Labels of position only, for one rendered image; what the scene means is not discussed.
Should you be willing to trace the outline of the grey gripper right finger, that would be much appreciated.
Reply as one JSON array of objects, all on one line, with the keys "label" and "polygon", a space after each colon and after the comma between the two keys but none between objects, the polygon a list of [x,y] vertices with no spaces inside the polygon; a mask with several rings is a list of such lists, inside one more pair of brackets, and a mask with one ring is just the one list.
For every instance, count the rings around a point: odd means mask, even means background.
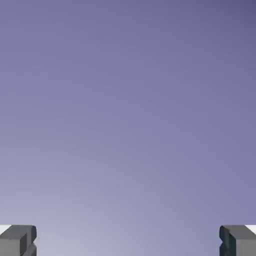
[{"label": "grey gripper right finger", "polygon": [[221,225],[219,256],[256,256],[256,225]]}]

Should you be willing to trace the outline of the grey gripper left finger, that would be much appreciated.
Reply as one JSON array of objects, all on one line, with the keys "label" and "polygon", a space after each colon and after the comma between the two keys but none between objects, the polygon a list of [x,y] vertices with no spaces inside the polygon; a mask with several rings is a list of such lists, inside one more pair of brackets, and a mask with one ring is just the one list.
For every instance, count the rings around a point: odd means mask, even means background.
[{"label": "grey gripper left finger", "polygon": [[0,256],[37,256],[34,225],[0,224]]}]

